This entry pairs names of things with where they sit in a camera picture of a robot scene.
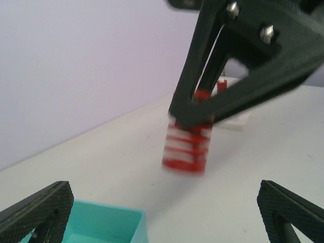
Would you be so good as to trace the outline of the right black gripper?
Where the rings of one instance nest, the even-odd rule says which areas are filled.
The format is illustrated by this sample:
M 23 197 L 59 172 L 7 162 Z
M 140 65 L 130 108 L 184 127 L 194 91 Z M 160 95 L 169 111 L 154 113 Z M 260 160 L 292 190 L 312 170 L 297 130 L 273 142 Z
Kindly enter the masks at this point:
M 323 1 L 169 1 L 199 13 L 186 59 L 198 72 L 234 57 L 251 74 L 195 105 L 188 126 L 218 122 L 300 85 L 323 65 Z

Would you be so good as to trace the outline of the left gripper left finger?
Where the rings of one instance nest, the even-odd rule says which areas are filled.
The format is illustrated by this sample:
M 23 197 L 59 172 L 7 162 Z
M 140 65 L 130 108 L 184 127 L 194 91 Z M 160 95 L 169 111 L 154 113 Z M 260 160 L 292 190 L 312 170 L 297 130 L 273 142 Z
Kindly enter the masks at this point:
M 56 181 L 1 211 L 1 242 L 62 242 L 74 196 L 68 181 Z

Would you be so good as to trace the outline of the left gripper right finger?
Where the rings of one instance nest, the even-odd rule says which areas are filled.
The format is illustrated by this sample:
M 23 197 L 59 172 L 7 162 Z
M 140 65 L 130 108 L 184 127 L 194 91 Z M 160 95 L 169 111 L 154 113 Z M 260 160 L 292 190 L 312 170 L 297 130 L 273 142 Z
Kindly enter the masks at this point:
M 281 185 L 262 180 L 257 204 L 270 242 L 300 242 L 294 227 L 323 242 L 323 209 Z

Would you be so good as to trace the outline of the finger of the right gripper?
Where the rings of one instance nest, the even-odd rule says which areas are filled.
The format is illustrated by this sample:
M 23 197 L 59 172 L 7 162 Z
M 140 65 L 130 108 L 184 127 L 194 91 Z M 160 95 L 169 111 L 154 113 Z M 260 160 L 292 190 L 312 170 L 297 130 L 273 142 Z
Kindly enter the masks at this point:
M 227 22 L 226 10 L 200 10 L 187 58 L 175 89 L 169 114 L 182 127 L 212 124 L 228 117 L 225 95 L 198 103 L 195 90 L 210 93 L 226 63 L 227 55 L 216 39 Z

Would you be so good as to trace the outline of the teal plastic bin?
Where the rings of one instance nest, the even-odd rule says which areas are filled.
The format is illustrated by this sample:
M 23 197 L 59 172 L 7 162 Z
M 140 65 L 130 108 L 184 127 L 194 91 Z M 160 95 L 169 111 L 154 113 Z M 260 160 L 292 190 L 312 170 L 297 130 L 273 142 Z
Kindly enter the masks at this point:
M 148 243 L 145 212 L 75 200 L 63 242 Z

